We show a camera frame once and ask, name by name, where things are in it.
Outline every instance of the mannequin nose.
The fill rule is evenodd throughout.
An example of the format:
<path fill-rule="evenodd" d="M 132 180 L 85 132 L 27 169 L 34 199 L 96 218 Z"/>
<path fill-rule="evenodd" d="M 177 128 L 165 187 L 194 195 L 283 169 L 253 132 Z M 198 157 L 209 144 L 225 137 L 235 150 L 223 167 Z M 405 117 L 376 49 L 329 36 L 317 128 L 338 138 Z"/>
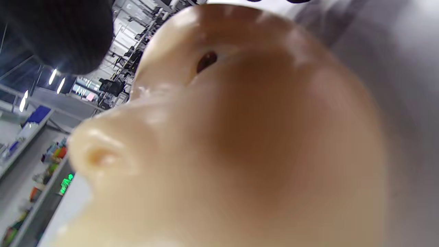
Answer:
<path fill-rule="evenodd" d="M 122 106 L 87 120 L 71 135 L 69 151 L 73 168 L 92 185 L 104 186 L 106 176 L 130 175 L 141 169 L 138 160 L 146 160 L 149 152 L 144 149 L 152 149 L 149 145 L 152 135 L 144 122 L 133 117 L 139 113 Z"/>

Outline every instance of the ceiling light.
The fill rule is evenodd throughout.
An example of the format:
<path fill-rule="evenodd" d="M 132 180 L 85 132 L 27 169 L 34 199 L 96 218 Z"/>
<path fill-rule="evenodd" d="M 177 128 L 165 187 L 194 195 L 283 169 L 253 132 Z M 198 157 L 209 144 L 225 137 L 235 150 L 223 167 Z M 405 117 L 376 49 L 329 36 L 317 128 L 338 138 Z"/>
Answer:
<path fill-rule="evenodd" d="M 22 98 L 22 101 L 20 102 L 20 112 L 21 113 L 25 109 L 25 105 L 26 105 L 26 98 Z"/>
<path fill-rule="evenodd" d="M 55 79 L 55 75 L 56 75 L 56 69 L 54 69 L 54 71 L 52 72 L 52 75 L 50 76 L 49 85 L 52 85 L 52 82 Z"/>
<path fill-rule="evenodd" d="M 61 91 L 62 86 L 64 85 L 65 78 L 62 79 L 61 84 L 59 84 L 58 90 L 56 90 L 56 93 L 59 94 Z"/>

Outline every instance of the mannequin head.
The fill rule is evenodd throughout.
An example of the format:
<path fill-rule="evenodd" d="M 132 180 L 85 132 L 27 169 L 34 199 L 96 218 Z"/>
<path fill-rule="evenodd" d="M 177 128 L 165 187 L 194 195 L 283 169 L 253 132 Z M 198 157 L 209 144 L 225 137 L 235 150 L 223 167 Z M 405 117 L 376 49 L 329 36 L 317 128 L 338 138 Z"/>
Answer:
<path fill-rule="evenodd" d="M 382 245 L 373 100 L 305 31 L 259 10 L 175 15 L 131 101 L 79 126 L 70 151 L 94 197 L 60 247 Z"/>

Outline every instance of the gray wall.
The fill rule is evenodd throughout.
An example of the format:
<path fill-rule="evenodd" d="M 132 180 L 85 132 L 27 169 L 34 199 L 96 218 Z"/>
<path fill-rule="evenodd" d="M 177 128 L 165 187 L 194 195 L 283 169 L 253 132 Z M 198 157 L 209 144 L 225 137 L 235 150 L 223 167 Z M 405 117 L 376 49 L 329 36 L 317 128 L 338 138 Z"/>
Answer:
<path fill-rule="evenodd" d="M 95 110 L 95 108 L 90 103 L 78 100 L 77 98 L 73 98 L 64 94 L 56 94 L 56 92 L 54 91 L 50 91 L 40 87 L 37 87 L 35 89 L 32 98 L 36 98 L 42 101 L 44 104 L 54 106 L 65 112 L 73 114 L 82 120 L 89 118 Z M 59 112 L 55 112 L 51 119 L 59 125 L 72 128 L 76 127 L 80 123 L 79 120 L 63 115 Z"/>
<path fill-rule="evenodd" d="M 382 109 L 392 247 L 439 246 L 438 11 L 438 0 L 314 0 L 297 18 Z"/>

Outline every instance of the mannequin face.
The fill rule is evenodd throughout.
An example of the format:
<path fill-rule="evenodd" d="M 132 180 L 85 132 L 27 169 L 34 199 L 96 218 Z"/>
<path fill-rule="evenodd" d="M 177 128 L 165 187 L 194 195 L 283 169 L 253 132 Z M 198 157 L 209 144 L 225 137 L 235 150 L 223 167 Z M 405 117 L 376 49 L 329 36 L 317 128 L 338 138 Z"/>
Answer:
<path fill-rule="evenodd" d="M 149 43 L 133 88 L 70 138 L 94 198 L 57 246 L 383 244 L 374 103 L 293 23 L 188 8 Z"/>

